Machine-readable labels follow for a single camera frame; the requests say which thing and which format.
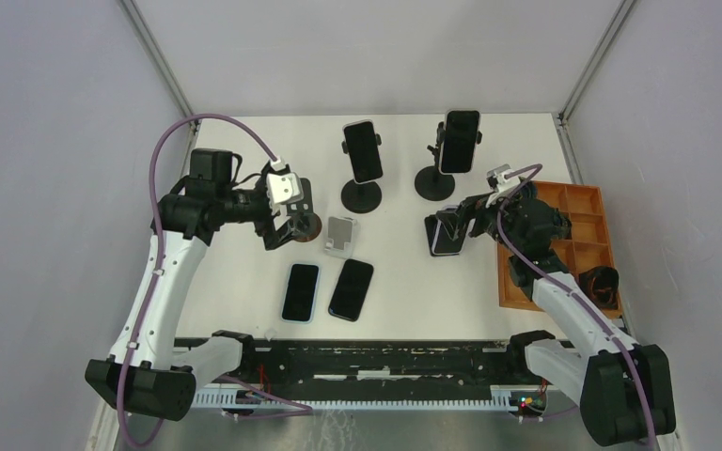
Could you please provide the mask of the wooden-base black plate stand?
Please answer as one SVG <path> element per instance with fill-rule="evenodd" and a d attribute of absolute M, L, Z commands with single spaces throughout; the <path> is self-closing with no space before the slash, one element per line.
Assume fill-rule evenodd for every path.
<path fill-rule="evenodd" d="M 322 232 L 322 220 L 316 213 L 310 180 L 299 178 L 302 197 L 286 205 L 287 215 L 293 218 L 297 232 L 294 240 L 306 243 L 316 240 Z"/>

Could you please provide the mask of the black folding phone stand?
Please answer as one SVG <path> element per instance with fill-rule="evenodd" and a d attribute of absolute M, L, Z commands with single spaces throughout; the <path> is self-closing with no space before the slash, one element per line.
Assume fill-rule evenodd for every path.
<path fill-rule="evenodd" d="M 436 236 L 437 219 L 434 214 L 428 215 L 424 218 L 424 227 L 426 232 L 428 251 L 431 257 L 435 257 L 436 254 L 434 253 L 433 245 Z"/>

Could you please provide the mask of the phone with purple case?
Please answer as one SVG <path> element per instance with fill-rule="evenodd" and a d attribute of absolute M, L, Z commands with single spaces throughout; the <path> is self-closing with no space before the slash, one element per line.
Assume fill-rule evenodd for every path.
<path fill-rule="evenodd" d="M 464 239 L 453 241 L 437 220 L 436 236 L 433 245 L 435 257 L 457 256 L 463 250 Z"/>

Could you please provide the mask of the silver folding phone stand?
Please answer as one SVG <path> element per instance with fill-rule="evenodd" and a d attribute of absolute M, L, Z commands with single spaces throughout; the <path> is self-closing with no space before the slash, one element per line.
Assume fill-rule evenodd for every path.
<path fill-rule="evenodd" d="M 351 258 L 356 229 L 357 221 L 354 218 L 330 216 L 327 221 L 324 252 L 330 257 Z"/>

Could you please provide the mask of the phone with light blue case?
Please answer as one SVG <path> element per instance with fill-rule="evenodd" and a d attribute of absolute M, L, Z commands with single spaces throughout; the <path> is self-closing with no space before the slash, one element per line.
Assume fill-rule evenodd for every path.
<path fill-rule="evenodd" d="M 291 265 L 281 309 L 284 321 L 308 323 L 312 320 L 319 282 L 320 268 L 317 265 Z"/>

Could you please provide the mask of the phone with white case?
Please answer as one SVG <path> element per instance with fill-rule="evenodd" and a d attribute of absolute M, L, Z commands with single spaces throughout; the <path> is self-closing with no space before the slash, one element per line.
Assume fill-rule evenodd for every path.
<path fill-rule="evenodd" d="M 363 261 L 347 259 L 337 279 L 328 313 L 336 318 L 355 322 L 359 319 L 374 267 Z"/>

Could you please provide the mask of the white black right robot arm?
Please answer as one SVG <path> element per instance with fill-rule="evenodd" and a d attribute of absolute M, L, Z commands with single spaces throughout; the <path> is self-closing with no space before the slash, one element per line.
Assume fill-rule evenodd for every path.
<path fill-rule="evenodd" d="M 641 345 L 618 328 L 579 287 L 552 244 L 571 233 L 571 219 L 518 187 L 466 198 L 435 213 L 453 238 L 488 235 L 510 253 L 511 282 L 548 314 L 573 344 L 567 351 L 545 331 L 515 335 L 505 359 L 518 383 L 541 377 L 579 409 L 601 446 L 653 443 L 677 426 L 670 367 L 657 345 Z"/>

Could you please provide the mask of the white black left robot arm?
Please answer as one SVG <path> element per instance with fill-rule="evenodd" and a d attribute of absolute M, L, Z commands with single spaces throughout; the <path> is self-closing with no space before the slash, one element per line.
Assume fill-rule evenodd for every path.
<path fill-rule="evenodd" d="M 282 226 L 284 206 L 305 196 L 296 173 L 281 159 L 267 162 L 251 189 L 241 189 L 233 166 L 240 155 L 216 149 L 193 152 L 188 174 L 157 203 L 149 257 L 130 315 L 106 359 L 92 359 L 86 382 L 112 408 L 168 421 L 190 410 L 196 392 L 223 374 L 250 381 L 258 358 L 250 335 L 218 331 L 205 343 L 174 353 L 175 332 L 196 269 L 224 225 L 250 223 L 272 251 L 310 233 L 309 212 L 299 210 Z"/>

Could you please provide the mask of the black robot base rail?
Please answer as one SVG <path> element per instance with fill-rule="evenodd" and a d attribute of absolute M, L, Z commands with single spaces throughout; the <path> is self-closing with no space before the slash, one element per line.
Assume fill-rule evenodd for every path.
<path fill-rule="evenodd" d="M 483 400 L 542 379 L 494 341 L 257 339 L 229 376 L 298 401 Z"/>

